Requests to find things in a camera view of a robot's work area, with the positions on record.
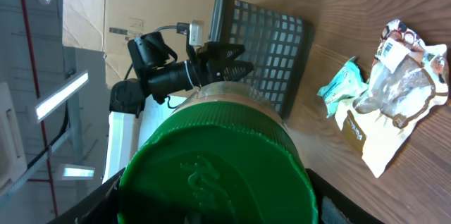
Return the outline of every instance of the embossed logo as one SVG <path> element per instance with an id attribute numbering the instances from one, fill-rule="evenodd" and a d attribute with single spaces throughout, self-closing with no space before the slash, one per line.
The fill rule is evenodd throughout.
<path id="1" fill-rule="evenodd" d="M 193 195 L 199 202 L 202 211 L 219 210 L 219 204 L 224 201 L 230 214 L 237 220 L 235 207 L 230 199 L 227 189 L 220 184 L 221 174 L 211 162 L 203 156 L 197 156 L 197 162 L 192 164 L 181 163 L 183 171 L 192 173 L 188 178 L 188 185 L 193 190 Z"/>

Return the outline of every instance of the green lid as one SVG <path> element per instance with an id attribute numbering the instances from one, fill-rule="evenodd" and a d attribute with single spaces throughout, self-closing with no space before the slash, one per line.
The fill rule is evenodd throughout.
<path id="1" fill-rule="evenodd" d="M 227 223 L 318 221 L 314 191 L 286 131 L 232 102 L 169 117 L 125 169 L 120 192 L 119 220 L 127 224 L 189 212 Z"/>

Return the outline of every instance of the crumpled packaging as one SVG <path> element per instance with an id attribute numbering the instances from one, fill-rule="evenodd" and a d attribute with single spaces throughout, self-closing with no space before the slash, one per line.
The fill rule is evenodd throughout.
<path id="1" fill-rule="evenodd" d="M 335 119 L 345 140 L 377 178 L 416 123 L 447 101 L 446 51 L 445 44 L 426 46 L 393 20 L 382 32 L 368 90 L 338 104 Z"/>
<path id="2" fill-rule="evenodd" d="M 357 97 L 368 89 L 360 70 L 354 63 L 355 57 L 348 60 L 338 71 L 329 85 L 319 89 L 318 95 L 323 97 L 327 108 L 327 118 L 337 112 L 338 102 L 350 97 Z"/>

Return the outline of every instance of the brown cardboard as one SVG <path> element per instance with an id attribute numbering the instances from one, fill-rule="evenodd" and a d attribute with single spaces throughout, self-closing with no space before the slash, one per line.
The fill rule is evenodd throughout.
<path id="1" fill-rule="evenodd" d="M 243 0 L 265 5 L 283 0 Z M 64 0 L 63 44 L 103 51 L 106 54 L 106 81 L 113 86 L 122 80 L 131 59 L 127 41 L 135 35 L 154 31 L 177 22 L 204 21 L 204 42 L 213 12 L 214 0 Z M 164 30 L 163 38 L 178 54 L 187 59 L 185 36 Z"/>

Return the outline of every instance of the white wall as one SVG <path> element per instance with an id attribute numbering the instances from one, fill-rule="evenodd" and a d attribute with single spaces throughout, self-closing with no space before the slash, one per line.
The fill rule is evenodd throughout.
<path id="1" fill-rule="evenodd" d="M 186 100 L 186 97 L 171 97 L 170 105 L 175 107 Z M 155 130 L 172 114 L 173 109 L 168 108 L 167 99 L 164 104 L 158 104 L 152 96 L 147 97 L 142 112 L 140 138 L 138 149 L 154 134 Z"/>
<path id="2" fill-rule="evenodd" d="M 50 92 L 63 76 L 63 47 L 61 45 L 62 0 L 52 0 L 41 5 L 37 0 L 26 0 L 33 47 L 35 49 L 41 93 Z M 80 90 L 80 115 L 82 118 L 83 150 L 87 155 L 85 165 L 94 166 L 94 179 L 87 183 L 91 192 L 101 184 L 108 134 L 109 91 L 105 84 L 105 64 L 101 53 L 77 50 L 77 66 L 89 70 L 89 83 Z M 23 138 L 27 161 L 31 161 L 44 145 L 38 124 L 30 121 L 28 107 L 36 101 L 32 81 L 30 55 L 25 36 L 20 0 L 0 0 L 0 82 L 9 84 L 13 103 Z M 60 129 L 64 107 L 60 107 L 45 119 L 47 138 L 51 141 Z M 72 146 L 66 142 L 52 156 L 53 172 L 60 163 L 73 160 Z M 43 165 L 33 178 L 47 179 L 47 167 Z M 73 206 L 77 199 L 75 183 L 55 181 L 56 202 L 59 214 Z M 27 182 L 25 186 L 0 209 L 0 223 L 47 223 L 54 218 L 49 184 Z"/>

